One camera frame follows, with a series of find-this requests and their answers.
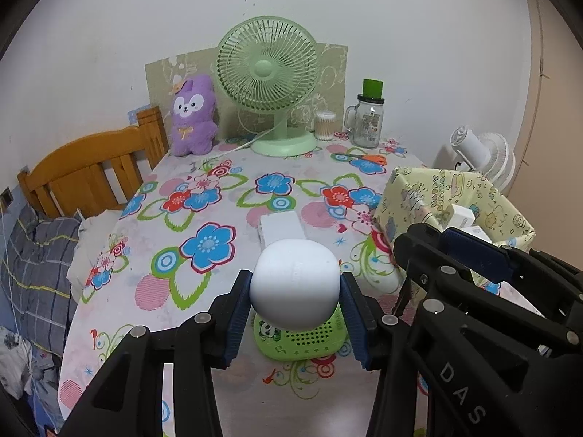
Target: beige door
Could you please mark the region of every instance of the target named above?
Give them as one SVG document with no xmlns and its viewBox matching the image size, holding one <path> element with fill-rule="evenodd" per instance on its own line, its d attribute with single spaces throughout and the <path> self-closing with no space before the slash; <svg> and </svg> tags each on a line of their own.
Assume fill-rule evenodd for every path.
<svg viewBox="0 0 583 437">
<path fill-rule="evenodd" d="M 549 0 L 537 0 L 540 93 L 510 201 L 536 230 L 533 247 L 583 269 L 583 50 Z"/>
</svg>

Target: metal screw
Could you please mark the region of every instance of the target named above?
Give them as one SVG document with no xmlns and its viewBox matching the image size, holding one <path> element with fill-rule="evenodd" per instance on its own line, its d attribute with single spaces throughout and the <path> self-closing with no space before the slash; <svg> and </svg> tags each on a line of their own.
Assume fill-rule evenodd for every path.
<svg viewBox="0 0 583 437">
<path fill-rule="evenodd" d="M 143 325 L 136 325 L 129 331 L 129 334 L 132 335 L 133 338 L 143 337 L 146 334 L 146 328 Z"/>
<path fill-rule="evenodd" d="M 571 345 L 578 345 L 579 344 L 579 335 L 577 335 L 575 332 L 573 332 L 572 330 L 569 330 L 567 332 L 567 341 L 571 344 Z"/>
<path fill-rule="evenodd" d="M 441 302 L 441 300 L 427 299 L 423 302 L 423 308 L 426 311 L 431 312 L 432 314 L 439 314 L 439 312 L 444 311 L 445 306 L 443 305 L 443 302 Z"/>
<path fill-rule="evenodd" d="M 441 272 L 445 273 L 445 274 L 455 274 L 457 273 L 457 271 L 455 270 L 455 268 L 452 268 L 451 266 L 442 266 L 441 268 Z"/>
<path fill-rule="evenodd" d="M 399 323 L 399 319 L 393 314 L 385 314 L 382 316 L 381 322 L 383 322 L 384 325 L 397 325 Z"/>
<path fill-rule="evenodd" d="M 199 312 L 194 316 L 194 321 L 196 323 L 208 323 L 211 321 L 211 314 L 208 312 Z"/>
</svg>

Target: cartoon patterned box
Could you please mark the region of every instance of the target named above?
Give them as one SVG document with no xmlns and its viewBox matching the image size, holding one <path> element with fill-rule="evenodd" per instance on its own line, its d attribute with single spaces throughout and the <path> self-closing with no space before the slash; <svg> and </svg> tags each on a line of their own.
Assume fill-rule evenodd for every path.
<svg viewBox="0 0 583 437">
<path fill-rule="evenodd" d="M 470 208 L 479 225 L 496 246 L 510 245 L 527 252 L 535 230 L 520 212 L 477 172 L 425 168 L 395 168 L 385 187 L 375 218 L 390 243 L 409 225 L 428 223 L 440 231 L 446 225 L 452 202 Z M 474 282 L 488 281 L 473 274 Z"/>
</svg>

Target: wooden headboard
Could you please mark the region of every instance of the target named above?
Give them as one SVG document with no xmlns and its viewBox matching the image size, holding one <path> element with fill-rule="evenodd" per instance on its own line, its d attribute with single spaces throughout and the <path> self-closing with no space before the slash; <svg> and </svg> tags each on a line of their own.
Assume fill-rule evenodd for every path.
<svg viewBox="0 0 583 437">
<path fill-rule="evenodd" d="M 125 203 L 116 200 L 103 162 L 110 161 L 129 200 L 142 184 L 134 153 L 145 151 L 153 169 L 168 151 L 160 109 L 143 110 L 137 118 L 137 126 L 76 139 L 46 156 L 32 172 L 21 171 L 18 182 L 28 203 L 51 219 L 60 217 L 54 199 L 66 216 L 77 209 L 86 217 L 122 210 Z"/>
</svg>

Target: plaid blanket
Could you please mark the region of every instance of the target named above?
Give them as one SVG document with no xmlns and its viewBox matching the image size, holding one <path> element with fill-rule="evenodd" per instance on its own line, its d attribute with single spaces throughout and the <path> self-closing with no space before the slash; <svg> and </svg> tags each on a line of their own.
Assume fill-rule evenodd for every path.
<svg viewBox="0 0 583 437">
<path fill-rule="evenodd" d="M 66 274 L 79 223 L 75 218 L 45 220 L 27 204 L 0 265 L 0 284 L 14 306 L 20 335 L 59 357 L 76 308 Z"/>
</svg>

